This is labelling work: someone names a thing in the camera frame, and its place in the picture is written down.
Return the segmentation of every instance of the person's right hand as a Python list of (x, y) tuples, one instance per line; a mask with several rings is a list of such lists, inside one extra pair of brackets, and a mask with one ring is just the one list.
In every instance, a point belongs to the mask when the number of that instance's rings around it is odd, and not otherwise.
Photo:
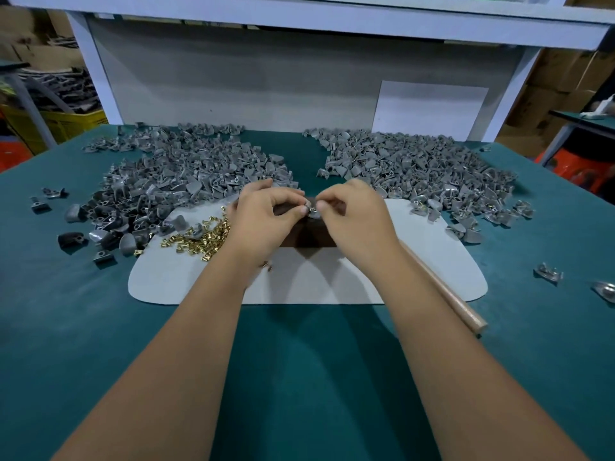
[(336, 184), (316, 200), (331, 238), (368, 278), (402, 255), (384, 200), (364, 181)]

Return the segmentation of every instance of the white shelf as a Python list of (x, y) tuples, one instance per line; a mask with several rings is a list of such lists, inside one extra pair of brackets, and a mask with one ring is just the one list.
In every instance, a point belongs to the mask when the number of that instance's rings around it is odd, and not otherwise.
[(9, 0), (85, 13), (595, 50), (615, 12), (486, 0)]

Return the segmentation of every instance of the orange object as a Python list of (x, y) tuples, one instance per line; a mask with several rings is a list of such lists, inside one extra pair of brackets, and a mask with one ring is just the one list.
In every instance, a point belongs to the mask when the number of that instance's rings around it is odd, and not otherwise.
[(32, 153), (20, 141), (0, 141), (0, 173), (32, 158)]
[[(534, 162), (540, 162), (542, 154), (538, 155)], [(594, 194), (612, 176), (612, 168), (615, 165), (611, 162), (594, 162), (579, 157), (563, 147), (553, 156), (552, 161), (555, 161), (553, 168), (555, 174)]]

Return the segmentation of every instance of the metal table leg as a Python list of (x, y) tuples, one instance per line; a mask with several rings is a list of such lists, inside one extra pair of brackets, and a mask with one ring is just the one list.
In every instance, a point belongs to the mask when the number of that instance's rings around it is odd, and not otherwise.
[(551, 160), (551, 158), (557, 153), (557, 151), (564, 145), (564, 142), (566, 142), (566, 139), (568, 138), (568, 136), (570, 136), (570, 133), (572, 133), (574, 126), (575, 125), (573, 124), (567, 124), (562, 126), (562, 129), (560, 129), (560, 131), (555, 135), (555, 137), (547, 147), (547, 150), (545, 150), (544, 154), (542, 154), (542, 158), (540, 159), (540, 162), (538, 162), (539, 165), (547, 165), (547, 162)]
[(42, 118), (41, 113), (38, 111), (38, 108), (36, 108), (36, 105), (33, 102), (30, 93), (28, 92), (28, 89), (26, 89), (26, 86), (23, 84), (17, 73), (5, 73), (4, 76), (6, 78), (6, 81), (17, 94), (17, 97), (19, 97), (21, 105), (28, 112), (30, 119), (32, 119), (32, 122), (35, 124), (36, 129), (39, 131), (39, 134), (41, 135), (42, 140), (45, 142), (47, 148), (51, 149), (55, 147), (57, 143), (53, 138), (51, 131), (47, 127), (47, 123), (45, 123), (45, 120)]

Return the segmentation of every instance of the teal tablecloth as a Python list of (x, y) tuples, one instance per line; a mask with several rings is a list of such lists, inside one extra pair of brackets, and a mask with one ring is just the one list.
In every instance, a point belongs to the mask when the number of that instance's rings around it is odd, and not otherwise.
[[(127, 292), (133, 258), (100, 269), (94, 247), (73, 255), (56, 236), (102, 173), (138, 154), (83, 154), (102, 126), (0, 174), (0, 459), (48, 459), (173, 313)], [(308, 195), (326, 153), (300, 134), (246, 132), (285, 155)], [(502, 146), (484, 157), (520, 175), (536, 208), (512, 229), (481, 220), (468, 247), (489, 285), (472, 306), (489, 321), (482, 342), (596, 460), (615, 458), (615, 310), (589, 289), (615, 281), (615, 208)], [(52, 211), (28, 197), (66, 187)], [(533, 276), (547, 262), (555, 287)], [(376, 306), (380, 313), (383, 306)], [(438, 459), (398, 342), (370, 306), (244, 306), (212, 459)]]

